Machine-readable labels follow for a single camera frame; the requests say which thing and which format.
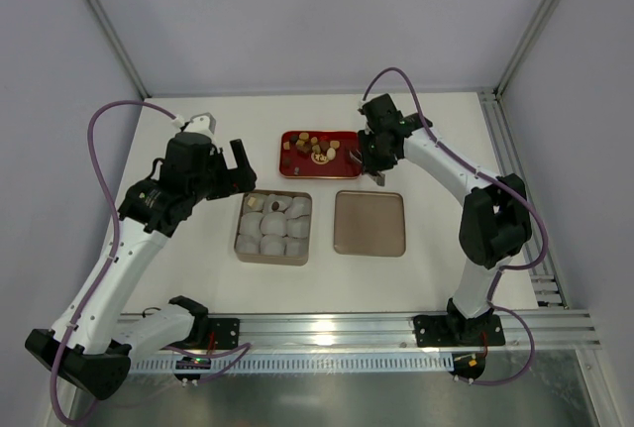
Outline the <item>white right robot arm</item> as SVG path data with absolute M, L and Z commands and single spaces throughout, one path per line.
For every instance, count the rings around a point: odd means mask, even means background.
M 430 174 L 462 207 L 458 238 L 466 256 L 463 274 L 446 314 L 414 317 L 418 347 L 504 345 L 492 297 L 502 267 L 532 237 L 523 180 L 515 174 L 479 171 L 445 146 L 428 120 L 403 115 L 387 94 L 362 103 L 359 112 L 366 126 L 358 132 L 356 158 L 364 174 L 382 183 L 385 171 L 407 160 Z

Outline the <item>metal serving tongs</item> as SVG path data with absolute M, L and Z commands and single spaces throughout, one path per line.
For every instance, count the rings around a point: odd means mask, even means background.
M 360 150 L 349 150 L 350 160 L 361 168 L 361 174 L 369 177 L 377 186 L 385 187 L 385 175 L 372 160 L 365 160 Z

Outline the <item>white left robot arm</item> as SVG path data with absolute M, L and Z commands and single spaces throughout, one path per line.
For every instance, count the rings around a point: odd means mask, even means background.
M 210 137 L 180 132 L 151 174 L 132 185 L 115 215 L 113 238 L 70 307 L 53 326 L 35 329 L 25 347 L 53 374 L 98 400 L 111 397 L 133 364 L 169 346 L 195 347 L 208 333 L 208 310 L 179 295 L 157 313 L 116 330 L 142 275 L 194 207 L 255 189 L 257 176 L 241 140 L 229 168 Z

